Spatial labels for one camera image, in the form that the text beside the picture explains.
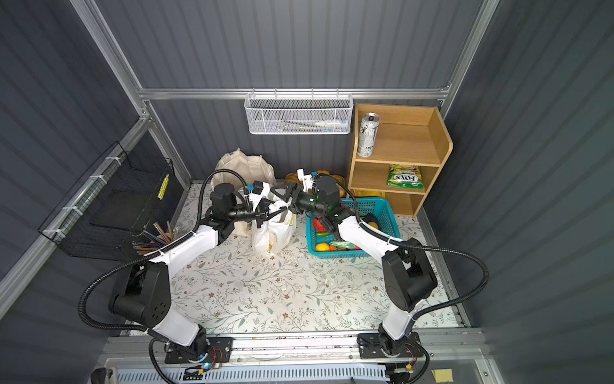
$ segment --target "white plastic bag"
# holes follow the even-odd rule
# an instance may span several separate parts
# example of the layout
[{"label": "white plastic bag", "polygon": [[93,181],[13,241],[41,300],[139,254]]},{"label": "white plastic bag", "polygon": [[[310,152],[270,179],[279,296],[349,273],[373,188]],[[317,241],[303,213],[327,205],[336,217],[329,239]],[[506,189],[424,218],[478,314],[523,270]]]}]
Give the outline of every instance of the white plastic bag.
[{"label": "white plastic bag", "polygon": [[[283,201],[274,202],[269,206],[269,212],[288,205]],[[297,215],[287,210],[264,222],[261,228],[252,221],[252,247],[256,252],[278,253],[290,243],[296,229]]]},{"label": "white plastic bag", "polygon": [[[258,180],[267,182],[272,186],[275,185],[273,167],[264,161],[262,156],[247,156],[240,148],[222,156],[216,165],[216,170],[219,168],[226,168],[237,172],[248,184],[253,184],[255,180]],[[237,190],[243,186],[239,179],[226,172],[216,173],[213,175],[211,182],[212,187],[223,182],[232,182]]]}]

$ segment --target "black mounting plate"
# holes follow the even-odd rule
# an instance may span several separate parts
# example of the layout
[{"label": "black mounting plate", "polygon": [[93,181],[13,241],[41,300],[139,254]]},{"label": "black mounting plate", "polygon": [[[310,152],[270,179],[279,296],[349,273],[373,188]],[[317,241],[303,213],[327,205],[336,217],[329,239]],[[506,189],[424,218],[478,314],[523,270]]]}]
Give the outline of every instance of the black mounting plate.
[{"label": "black mounting plate", "polygon": [[[232,353],[233,338],[232,337],[208,337],[208,339],[209,339],[209,345],[211,348],[216,348],[222,351],[221,362],[229,362],[230,353]],[[210,351],[207,358],[200,364],[204,364],[206,362],[212,363],[213,357],[214,357],[213,351]],[[192,364],[188,361],[189,358],[191,358],[191,356],[189,356],[186,352],[183,352],[182,350],[178,348],[174,348],[171,352],[166,354],[166,357],[164,358],[164,363],[165,364]],[[217,356],[216,356],[216,363],[218,362],[220,362],[219,352],[217,352]]]},{"label": "black mounting plate", "polygon": [[[361,359],[385,359],[388,358],[382,351],[382,348],[379,346],[378,334],[376,333],[368,333],[368,334],[358,334],[357,338],[363,338],[368,342],[367,346],[364,348],[360,348],[360,358]],[[407,349],[403,349],[401,353],[396,356],[397,358],[408,358],[411,359],[412,354],[415,358],[419,358],[424,356],[422,350],[416,346],[416,343],[420,344],[420,336],[417,333],[412,332],[407,337],[407,341],[405,342],[407,349],[410,352],[407,352]]]}]

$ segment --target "white energy drink can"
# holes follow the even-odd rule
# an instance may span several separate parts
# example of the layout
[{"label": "white energy drink can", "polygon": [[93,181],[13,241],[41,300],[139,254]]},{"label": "white energy drink can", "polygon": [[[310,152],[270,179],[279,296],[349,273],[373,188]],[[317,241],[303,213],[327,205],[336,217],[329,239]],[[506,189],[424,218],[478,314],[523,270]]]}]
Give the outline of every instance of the white energy drink can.
[{"label": "white energy drink can", "polygon": [[362,117],[358,135],[358,149],[356,150],[358,156],[371,156],[375,145],[375,136],[378,134],[378,126],[379,115],[369,112]]}]

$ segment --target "wooden shelf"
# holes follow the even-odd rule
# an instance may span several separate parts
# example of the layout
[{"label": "wooden shelf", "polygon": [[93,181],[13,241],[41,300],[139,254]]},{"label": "wooden shelf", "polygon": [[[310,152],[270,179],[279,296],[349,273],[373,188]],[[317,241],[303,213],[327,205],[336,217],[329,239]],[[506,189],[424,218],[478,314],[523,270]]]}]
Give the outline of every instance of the wooden shelf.
[{"label": "wooden shelf", "polygon": [[[380,123],[373,154],[361,157],[356,154],[358,135],[362,116],[368,112],[377,113]],[[415,216],[450,152],[452,140],[437,108],[356,104],[348,187],[385,192],[394,213]],[[390,164],[420,166],[424,188],[389,187]]]},{"label": "wooden shelf", "polygon": [[380,123],[373,154],[356,155],[357,162],[431,165],[439,167],[441,160],[424,125]]}]

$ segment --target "floral pattern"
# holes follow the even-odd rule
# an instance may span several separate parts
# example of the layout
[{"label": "floral pattern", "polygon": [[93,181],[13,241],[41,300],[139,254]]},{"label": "floral pattern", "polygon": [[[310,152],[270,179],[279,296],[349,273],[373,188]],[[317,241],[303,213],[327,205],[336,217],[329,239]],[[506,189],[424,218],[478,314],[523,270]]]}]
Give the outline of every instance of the floral pattern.
[{"label": "floral pattern", "polygon": [[[188,193],[176,224],[179,235],[194,226],[200,187],[193,184]],[[208,206],[205,193],[203,212]],[[402,238],[424,243],[414,218],[396,219]],[[177,273],[171,292],[173,305],[210,333],[375,329],[391,304],[381,266],[373,258],[318,259],[309,253],[304,215],[280,253],[255,253],[251,237],[230,235]],[[427,301],[447,300],[440,283]],[[422,316],[415,326],[458,323],[444,308]]]}]

